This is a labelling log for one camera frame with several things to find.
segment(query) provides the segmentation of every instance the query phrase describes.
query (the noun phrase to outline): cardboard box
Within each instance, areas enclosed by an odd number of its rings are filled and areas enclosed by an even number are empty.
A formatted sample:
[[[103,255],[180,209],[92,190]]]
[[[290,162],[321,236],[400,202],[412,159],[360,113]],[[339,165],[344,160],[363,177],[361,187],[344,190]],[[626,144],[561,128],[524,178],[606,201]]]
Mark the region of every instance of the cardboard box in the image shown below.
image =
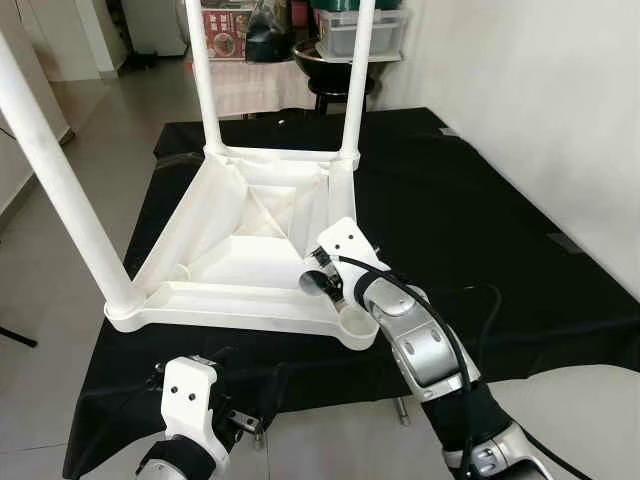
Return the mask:
[[[255,0],[208,0],[202,3],[207,50],[212,60],[244,60],[245,38]]]

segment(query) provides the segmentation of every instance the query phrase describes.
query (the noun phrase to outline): wall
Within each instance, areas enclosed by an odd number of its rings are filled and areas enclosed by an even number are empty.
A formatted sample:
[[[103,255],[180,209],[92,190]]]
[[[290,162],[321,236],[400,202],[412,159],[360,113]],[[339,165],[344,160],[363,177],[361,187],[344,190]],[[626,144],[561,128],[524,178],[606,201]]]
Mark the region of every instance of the wall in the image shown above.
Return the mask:
[[[113,73],[127,58],[127,49],[116,30],[105,0],[75,0],[98,72]]]
[[[640,299],[640,4],[405,5],[378,108],[431,108]]]
[[[17,3],[24,28],[50,81],[100,78],[74,0]]]
[[[13,1],[0,0],[0,31],[11,45],[49,125],[58,138],[62,138],[69,126],[51,92],[29,38],[20,24]],[[2,115],[0,127],[9,129]],[[0,132],[0,213],[5,210],[31,174],[31,168],[17,142]]]

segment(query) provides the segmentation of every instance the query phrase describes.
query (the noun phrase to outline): tiled floor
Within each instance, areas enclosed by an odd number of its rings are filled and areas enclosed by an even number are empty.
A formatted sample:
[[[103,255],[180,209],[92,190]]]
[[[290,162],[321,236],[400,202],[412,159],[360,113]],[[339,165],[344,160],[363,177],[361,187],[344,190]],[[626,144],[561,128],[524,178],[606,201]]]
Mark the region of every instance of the tiled floor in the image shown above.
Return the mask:
[[[162,125],[198,119],[194,93],[191,74],[180,62],[163,63],[120,81],[57,88],[77,133],[65,151],[120,255],[126,250],[154,168],[152,149]],[[0,337],[0,479],[59,479],[103,302],[41,189],[0,232],[0,239],[0,324],[40,342],[32,350]],[[554,427],[550,418],[557,420],[558,415],[545,413],[543,397],[518,382],[496,388],[505,405],[530,422],[534,433],[555,441],[553,446],[571,444],[573,437],[589,438],[561,426],[572,415],[571,425],[585,423],[587,407],[582,398],[581,409],[558,410],[560,426]],[[623,411],[635,412],[633,399],[640,398],[638,391],[634,397],[630,390],[631,406],[625,404]],[[408,406],[410,427],[399,424],[390,401],[280,415],[269,430],[265,449],[253,450],[246,438],[233,451],[230,478],[448,479],[433,431],[419,406],[413,401]],[[543,415],[544,421],[536,415]],[[636,417],[632,421],[637,425],[637,446],[640,423]],[[133,478],[137,462],[155,438],[135,442],[87,478]],[[589,442],[577,443],[589,448]],[[620,447],[618,443],[618,450],[634,451],[631,444]],[[564,452],[592,472],[616,471],[607,470],[597,450],[593,455],[575,448]],[[623,464],[617,471],[628,472],[632,467],[624,464],[627,457],[621,455],[616,457],[617,464]],[[558,472],[556,478],[572,477]]]

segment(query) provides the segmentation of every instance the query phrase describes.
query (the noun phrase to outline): stool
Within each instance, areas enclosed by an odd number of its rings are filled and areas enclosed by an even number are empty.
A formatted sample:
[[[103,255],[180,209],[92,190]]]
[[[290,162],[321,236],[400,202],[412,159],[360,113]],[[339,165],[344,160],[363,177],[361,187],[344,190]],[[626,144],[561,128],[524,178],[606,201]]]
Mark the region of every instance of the stool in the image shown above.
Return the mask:
[[[332,84],[318,82],[309,79],[307,84],[309,90],[316,94],[316,113],[322,115],[327,114],[327,108],[330,103],[346,103],[349,95],[349,83]],[[369,95],[376,86],[376,81],[367,76],[367,83],[364,87],[364,101],[362,102],[362,110],[367,111],[367,95]]]

